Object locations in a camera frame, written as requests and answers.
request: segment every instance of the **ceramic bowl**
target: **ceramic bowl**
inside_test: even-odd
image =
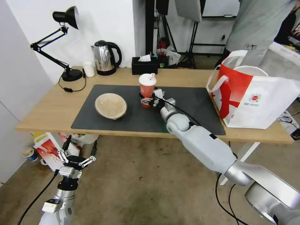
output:
[[[105,93],[96,99],[95,108],[101,116],[116,120],[124,116],[127,104],[121,96],[114,93]]]

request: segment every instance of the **black tissue box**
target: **black tissue box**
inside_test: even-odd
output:
[[[151,62],[140,62],[139,57],[132,57],[132,75],[141,75],[144,73],[155,73],[158,70],[158,61],[156,57],[151,57]]]

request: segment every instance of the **electric kettle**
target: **electric kettle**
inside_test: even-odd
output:
[[[103,76],[115,73],[117,67],[122,61],[122,54],[120,48],[113,42],[97,41],[95,45],[91,46],[97,73]],[[119,61],[115,61],[115,56],[112,49],[116,49],[119,55]]]

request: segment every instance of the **black desk lamp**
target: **black desk lamp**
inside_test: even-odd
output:
[[[53,13],[53,19],[59,24],[62,24],[61,28],[59,28],[57,31],[53,32],[52,34],[44,37],[43,39],[39,40],[38,42],[35,42],[30,45],[31,49],[35,50],[36,52],[40,53],[41,55],[45,56],[46,58],[50,59],[51,61],[55,62],[59,66],[65,69],[65,71],[62,74],[62,79],[64,81],[76,81],[82,77],[82,72],[77,69],[71,69],[69,67],[69,64],[62,62],[58,59],[53,58],[52,56],[48,55],[47,53],[42,51],[42,48],[46,45],[56,41],[57,39],[65,36],[68,33],[68,27],[65,26],[65,23],[68,23],[70,26],[74,27],[75,29],[78,29],[77,23],[78,23],[78,11],[76,6],[70,7],[66,12],[54,12]],[[54,38],[50,41],[45,41],[47,38],[51,37],[52,35],[63,32],[62,35]]]

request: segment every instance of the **lamp base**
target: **lamp base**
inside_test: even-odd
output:
[[[66,70],[62,74],[62,79],[68,82],[79,80],[81,77],[82,77],[82,72],[77,69]]]

